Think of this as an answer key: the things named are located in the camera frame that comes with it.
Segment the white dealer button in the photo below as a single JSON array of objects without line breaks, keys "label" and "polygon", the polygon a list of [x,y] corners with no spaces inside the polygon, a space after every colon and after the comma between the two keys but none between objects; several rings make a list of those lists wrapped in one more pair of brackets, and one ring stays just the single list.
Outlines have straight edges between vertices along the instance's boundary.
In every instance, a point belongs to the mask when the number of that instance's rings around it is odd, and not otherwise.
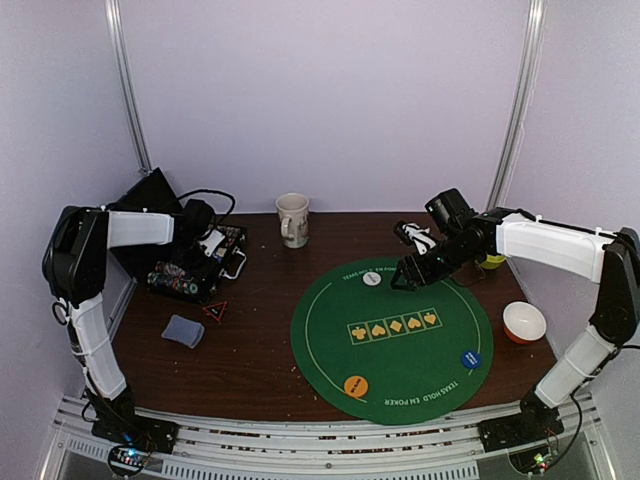
[{"label": "white dealer button", "polygon": [[382,277],[378,272],[368,271],[362,275],[362,281],[365,285],[374,287],[382,282]]}]

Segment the blue small blind button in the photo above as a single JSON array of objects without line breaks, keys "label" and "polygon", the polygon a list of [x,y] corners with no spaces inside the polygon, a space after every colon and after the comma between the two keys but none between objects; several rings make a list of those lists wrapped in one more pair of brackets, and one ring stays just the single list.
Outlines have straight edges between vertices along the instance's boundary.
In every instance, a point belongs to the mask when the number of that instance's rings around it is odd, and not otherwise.
[{"label": "blue small blind button", "polygon": [[474,350],[467,350],[461,356],[463,366],[469,370],[475,370],[482,366],[481,355]]}]

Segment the orange big blind button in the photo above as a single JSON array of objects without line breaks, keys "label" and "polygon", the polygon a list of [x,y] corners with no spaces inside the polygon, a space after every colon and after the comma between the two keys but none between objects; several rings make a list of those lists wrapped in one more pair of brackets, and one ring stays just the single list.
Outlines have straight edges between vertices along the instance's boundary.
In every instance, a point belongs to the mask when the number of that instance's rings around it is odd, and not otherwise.
[{"label": "orange big blind button", "polygon": [[369,383],[361,375],[352,375],[344,381],[343,389],[349,397],[361,399],[368,393]]}]

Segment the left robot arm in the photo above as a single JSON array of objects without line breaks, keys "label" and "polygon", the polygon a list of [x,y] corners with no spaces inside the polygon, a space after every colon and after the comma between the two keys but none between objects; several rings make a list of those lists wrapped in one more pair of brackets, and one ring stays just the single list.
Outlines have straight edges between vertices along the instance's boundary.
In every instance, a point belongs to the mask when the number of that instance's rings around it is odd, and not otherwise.
[{"label": "left robot arm", "polygon": [[70,338],[89,390],[114,400],[127,388],[106,329],[102,292],[108,251],[167,245],[169,263],[184,272],[184,292],[193,297],[211,289],[216,261],[211,240],[217,219],[212,207],[190,200],[179,213],[118,211],[106,207],[65,208],[42,262],[42,271],[64,312]]}]

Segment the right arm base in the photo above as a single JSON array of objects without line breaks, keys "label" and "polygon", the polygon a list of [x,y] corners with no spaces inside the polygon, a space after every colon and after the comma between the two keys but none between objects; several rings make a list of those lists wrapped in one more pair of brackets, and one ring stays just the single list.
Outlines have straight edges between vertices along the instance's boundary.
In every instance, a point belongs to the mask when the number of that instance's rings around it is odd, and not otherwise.
[{"label": "right arm base", "polygon": [[549,433],[561,434],[564,425],[558,408],[550,408],[540,400],[523,399],[518,413],[483,420],[478,431],[484,450],[494,452],[545,440]]}]

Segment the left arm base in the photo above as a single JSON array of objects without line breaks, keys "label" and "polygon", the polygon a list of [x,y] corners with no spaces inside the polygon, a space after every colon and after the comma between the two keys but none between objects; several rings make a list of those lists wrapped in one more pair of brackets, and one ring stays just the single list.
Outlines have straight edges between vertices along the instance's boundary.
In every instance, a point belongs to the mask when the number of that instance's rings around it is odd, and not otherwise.
[{"label": "left arm base", "polygon": [[135,415],[132,421],[97,411],[93,436],[144,452],[173,452],[179,425],[175,422]]}]

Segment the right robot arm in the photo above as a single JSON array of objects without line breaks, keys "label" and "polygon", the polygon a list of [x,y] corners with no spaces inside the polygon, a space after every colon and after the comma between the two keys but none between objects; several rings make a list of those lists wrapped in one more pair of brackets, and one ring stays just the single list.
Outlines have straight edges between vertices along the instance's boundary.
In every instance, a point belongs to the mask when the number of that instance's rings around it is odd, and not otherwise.
[{"label": "right robot arm", "polygon": [[639,235],[569,225],[524,209],[472,208],[461,192],[445,190],[425,205],[437,231],[399,221],[395,235],[413,252],[402,257],[391,280],[396,290],[415,291],[451,277],[488,256],[521,260],[592,285],[593,310],[585,329],[532,388],[513,419],[519,440],[535,440],[559,406],[635,336],[639,327]]}]

